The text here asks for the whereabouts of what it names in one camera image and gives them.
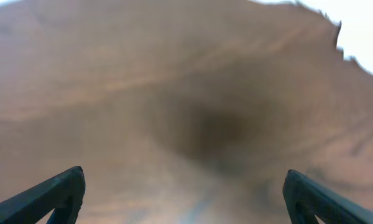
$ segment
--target white cloth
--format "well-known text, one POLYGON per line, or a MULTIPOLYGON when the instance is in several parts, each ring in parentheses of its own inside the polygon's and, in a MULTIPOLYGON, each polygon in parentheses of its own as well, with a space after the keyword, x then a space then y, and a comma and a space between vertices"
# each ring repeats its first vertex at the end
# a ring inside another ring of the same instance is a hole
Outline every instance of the white cloth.
POLYGON ((300 4, 327 15, 336 26, 342 22, 337 49, 344 59, 355 58, 367 73, 373 75, 373 0, 250 0, 261 4, 300 4))

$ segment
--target white fabric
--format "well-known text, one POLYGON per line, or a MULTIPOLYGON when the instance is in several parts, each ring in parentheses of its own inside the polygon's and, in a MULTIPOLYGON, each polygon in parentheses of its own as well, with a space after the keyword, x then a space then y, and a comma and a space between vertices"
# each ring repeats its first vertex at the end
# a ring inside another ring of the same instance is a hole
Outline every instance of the white fabric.
POLYGON ((337 48, 344 50, 344 59, 355 58, 373 75, 373 0, 250 0, 261 4, 300 4, 327 15, 336 26, 342 22, 337 48))

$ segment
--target brown wooden surface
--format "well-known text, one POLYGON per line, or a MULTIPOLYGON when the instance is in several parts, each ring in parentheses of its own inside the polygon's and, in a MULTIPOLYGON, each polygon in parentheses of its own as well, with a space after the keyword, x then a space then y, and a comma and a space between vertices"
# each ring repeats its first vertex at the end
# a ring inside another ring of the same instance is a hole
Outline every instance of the brown wooden surface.
POLYGON ((301 7, 0 8, 0 201, 82 166, 78 223, 290 223, 297 169, 373 209, 373 77, 301 7))

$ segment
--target white paper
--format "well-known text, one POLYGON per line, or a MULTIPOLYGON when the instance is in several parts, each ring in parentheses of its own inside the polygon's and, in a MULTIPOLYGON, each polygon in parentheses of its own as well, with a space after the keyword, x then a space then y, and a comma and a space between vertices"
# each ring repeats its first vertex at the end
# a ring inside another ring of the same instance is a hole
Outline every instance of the white paper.
POLYGON ((367 73, 373 75, 373 0, 250 0, 261 4, 300 4, 327 15, 336 26, 342 22, 337 48, 344 59, 355 58, 367 73))

